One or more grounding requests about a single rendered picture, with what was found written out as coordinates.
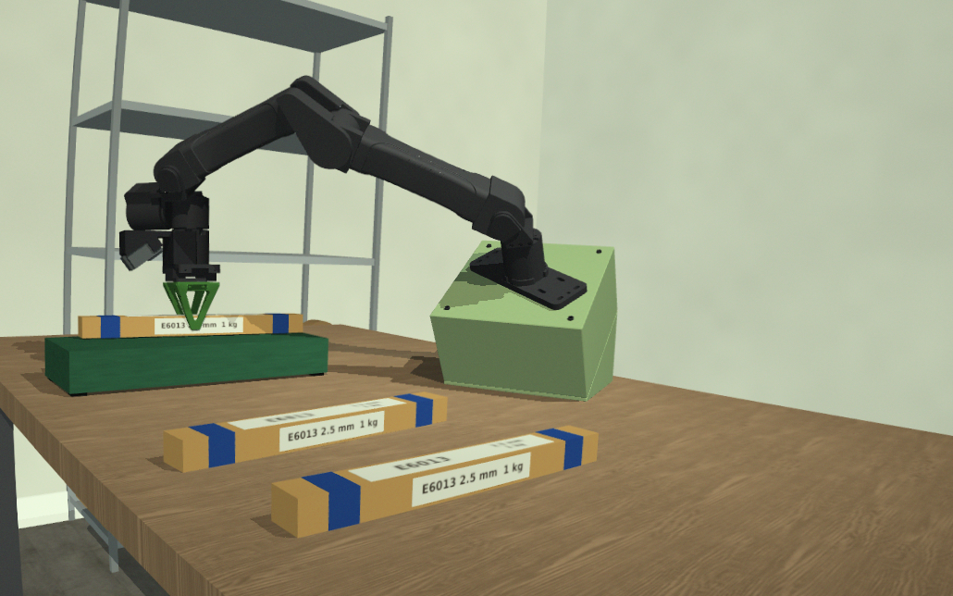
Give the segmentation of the tan welding electrode pack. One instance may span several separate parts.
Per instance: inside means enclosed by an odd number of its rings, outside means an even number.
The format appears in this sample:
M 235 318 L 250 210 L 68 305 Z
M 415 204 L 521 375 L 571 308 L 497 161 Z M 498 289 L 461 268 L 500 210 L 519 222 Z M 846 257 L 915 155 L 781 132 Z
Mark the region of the tan welding electrode pack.
M 164 462 L 185 473 L 447 421 L 448 397 L 418 391 L 222 424 L 164 430 Z
M 271 521 L 296 538 L 597 461 L 599 433 L 564 426 L 271 483 Z
M 207 315 L 192 330 L 185 315 L 78 316 L 78 336 L 125 338 L 303 332 L 303 314 Z

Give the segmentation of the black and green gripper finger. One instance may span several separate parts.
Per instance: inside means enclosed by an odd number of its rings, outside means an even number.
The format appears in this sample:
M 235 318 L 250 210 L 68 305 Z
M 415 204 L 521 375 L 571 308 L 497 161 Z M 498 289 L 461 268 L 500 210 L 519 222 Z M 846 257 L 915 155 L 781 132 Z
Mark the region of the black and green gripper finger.
M 217 293 L 219 282 L 173 282 L 173 286 L 190 329 L 200 329 L 205 316 L 207 316 L 209 306 Z M 207 292 L 196 320 L 194 320 L 192 315 L 192 310 L 187 299 L 187 292 Z
M 180 304 L 179 304 L 179 300 L 178 300 L 178 297 L 177 297 L 177 295 L 176 295 L 176 291 L 174 291 L 173 282 L 163 282 L 163 287 L 164 287 L 164 289 L 165 289 L 165 291 L 166 291 L 166 293 L 167 293 L 168 299 L 170 300 L 170 302 L 172 303 L 172 305 L 173 305 L 173 307 L 174 307 L 174 311 L 176 311 L 176 314 L 177 314 L 177 315 L 184 315 L 184 313 L 183 313 L 183 311 L 182 311 L 182 309 L 181 309 L 181 306 L 180 306 Z M 195 314 L 198 313 L 198 310 L 199 310 L 201 301 L 202 301 L 202 299 L 203 299 L 203 296 L 204 296 L 204 292 L 195 292 L 195 295 L 194 295 L 193 301 L 192 301 L 192 308 L 191 308 L 193 315 L 195 315 Z

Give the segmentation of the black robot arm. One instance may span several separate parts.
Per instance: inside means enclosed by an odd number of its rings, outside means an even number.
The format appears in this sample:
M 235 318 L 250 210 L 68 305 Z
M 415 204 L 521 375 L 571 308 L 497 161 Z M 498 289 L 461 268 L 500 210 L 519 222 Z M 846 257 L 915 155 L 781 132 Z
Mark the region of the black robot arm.
M 209 229 L 209 198 L 195 190 L 228 163 L 295 133 L 319 167 L 341 173 L 352 169 L 385 180 L 501 241 L 501 247 L 470 262 L 470 270 L 478 275 L 552 310 L 588 292 L 585 282 L 548 267 L 541 232 L 533 228 L 518 187 L 495 176 L 469 173 L 399 142 L 370 121 L 304 75 L 264 102 L 177 143 L 155 163 L 156 182 L 136 183 L 124 194 L 133 230 L 119 232 L 121 261 L 132 271 L 163 253 L 163 266 L 196 264 L 192 230 L 200 230 L 201 236 L 201 230 Z M 162 231 L 171 229 L 171 221 L 176 230 Z

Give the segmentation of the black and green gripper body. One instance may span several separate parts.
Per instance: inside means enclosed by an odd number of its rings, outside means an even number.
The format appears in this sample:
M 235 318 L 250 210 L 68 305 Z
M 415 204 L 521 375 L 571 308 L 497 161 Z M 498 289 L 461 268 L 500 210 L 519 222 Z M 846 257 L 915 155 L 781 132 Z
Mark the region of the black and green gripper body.
M 217 274 L 220 273 L 220 265 L 209 265 L 209 230 L 196 231 L 196 264 L 202 265 L 166 265 L 163 266 L 163 274 L 166 274 L 166 281 L 173 282 L 205 282 L 217 281 Z M 197 277 L 198 276 L 198 277 Z M 186 278 L 195 277 L 195 278 Z

